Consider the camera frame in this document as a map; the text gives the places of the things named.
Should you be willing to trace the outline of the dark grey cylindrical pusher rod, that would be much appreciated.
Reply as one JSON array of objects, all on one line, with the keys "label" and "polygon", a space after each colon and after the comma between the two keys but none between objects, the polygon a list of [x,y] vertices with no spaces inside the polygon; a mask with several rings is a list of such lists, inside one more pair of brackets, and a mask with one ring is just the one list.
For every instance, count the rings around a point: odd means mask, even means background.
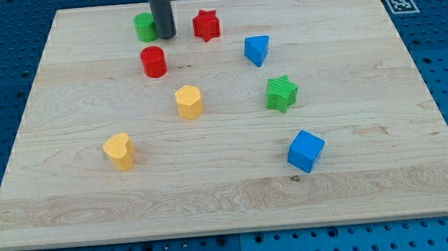
[{"label": "dark grey cylindrical pusher rod", "polygon": [[161,39],[171,39],[176,35],[174,15],[170,0],[148,0],[157,30],[157,36]]}]

